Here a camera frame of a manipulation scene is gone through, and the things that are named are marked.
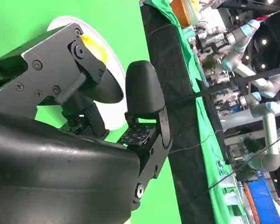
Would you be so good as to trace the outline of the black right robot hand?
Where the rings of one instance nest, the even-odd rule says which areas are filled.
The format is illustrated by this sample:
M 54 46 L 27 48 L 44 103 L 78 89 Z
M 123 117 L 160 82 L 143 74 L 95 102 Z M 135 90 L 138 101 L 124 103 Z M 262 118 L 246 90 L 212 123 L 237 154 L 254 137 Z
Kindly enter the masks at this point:
M 0 57 L 0 224 L 122 224 L 172 147 L 149 61 L 123 91 L 76 23 Z

